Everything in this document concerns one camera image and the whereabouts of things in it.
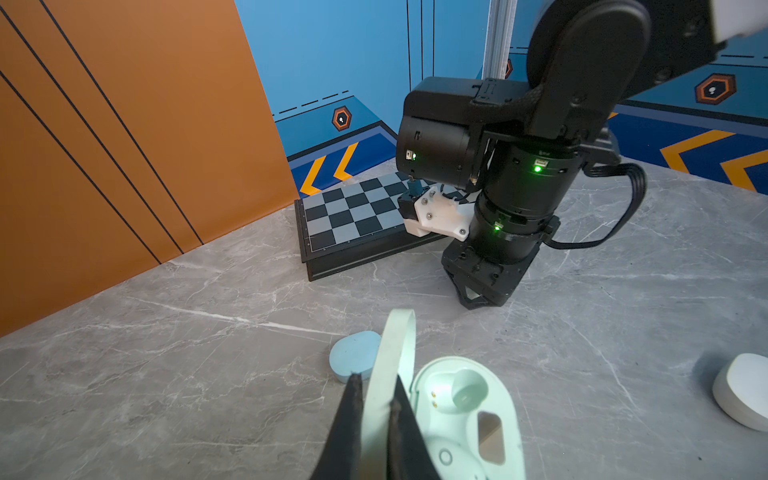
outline chessboard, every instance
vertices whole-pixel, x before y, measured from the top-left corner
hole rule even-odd
[[[406,232],[397,199],[407,183],[396,172],[295,201],[301,261],[310,281],[443,238]],[[443,187],[443,194],[467,202],[454,187]]]

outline white 3d-printed bracket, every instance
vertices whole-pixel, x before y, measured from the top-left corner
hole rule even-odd
[[[414,209],[418,220],[404,219],[408,233],[424,237],[435,232],[463,242],[469,235],[475,204],[460,204],[458,200],[444,197],[439,185],[432,185],[416,201]]]

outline hexagon emblem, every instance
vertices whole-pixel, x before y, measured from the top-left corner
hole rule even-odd
[[[349,113],[349,109],[347,107],[339,107],[334,110],[332,123],[338,131],[349,128],[349,124],[352,123],[352,114]]]
[[[712,74],[696,86],[696,101],[700,104],[719,105],[736,93],[736,75]]]

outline mint green strap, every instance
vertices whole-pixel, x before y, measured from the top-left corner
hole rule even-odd
[[[379,353],[373,363],[366,402],[362,408],[360,478],[386,478],[386,440],[389,431],[389,404],[395,395],[397,376],[406,391],[413,380],[416,353],[416,314],[394,309],[382,333]]]

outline metal pole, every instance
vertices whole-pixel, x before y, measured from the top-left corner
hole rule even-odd
[[[483,79],[505,76],[517,8],[518,0],[491,0],[482,62]]]

